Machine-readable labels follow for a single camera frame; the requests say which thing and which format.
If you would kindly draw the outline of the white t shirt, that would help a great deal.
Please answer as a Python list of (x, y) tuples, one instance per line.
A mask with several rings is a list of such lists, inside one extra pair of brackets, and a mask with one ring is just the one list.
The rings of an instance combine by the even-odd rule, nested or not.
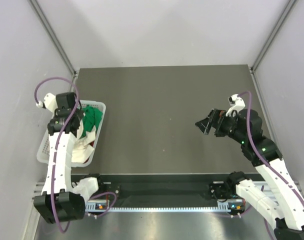
[(85, 131), (85, 136), (75, 142), (71, 159), (73, 164), (84, 164), (94, 152), (91, 143), (96, 139), (96, 130), (97, 128), (93, 126), (91, 131)]

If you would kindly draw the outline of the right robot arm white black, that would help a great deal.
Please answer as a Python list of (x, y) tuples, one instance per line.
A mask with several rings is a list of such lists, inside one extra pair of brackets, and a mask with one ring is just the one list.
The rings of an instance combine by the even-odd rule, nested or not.
[(257, 188), (244, 172), (234, 171), (219, 188), (211, 191), (217, 201), (242, 198), (249, 203), (273, 229), (278, 240), (304, 240), (304, 198), (291, 178), (277, 145), (262, 130), (263, 120), (255, 110), (212, 109), (195, 126), (208, 135), (229, 137), (240, 144), (241, 151), (263, 177), (275, 199)]

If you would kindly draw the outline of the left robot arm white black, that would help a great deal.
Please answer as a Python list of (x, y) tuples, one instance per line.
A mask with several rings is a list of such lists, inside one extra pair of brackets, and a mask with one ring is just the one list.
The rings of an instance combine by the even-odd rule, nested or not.
[(33, 205), (49, 224), (80, 220), (84, 217), (87, 201), (93, 196), (101, 198), (106, 191), (96, 177), (85, 177), (72, 185), (72, 162), (76, 157), (87, 160), (93, 152), (90, 143), (81, 142), (84, 131), (84, 111), (78, 107), (74, 92), (57, 95), (48, 93), (39, 102), (53, 113), (47, 125), (49, 159), (41, 194)]

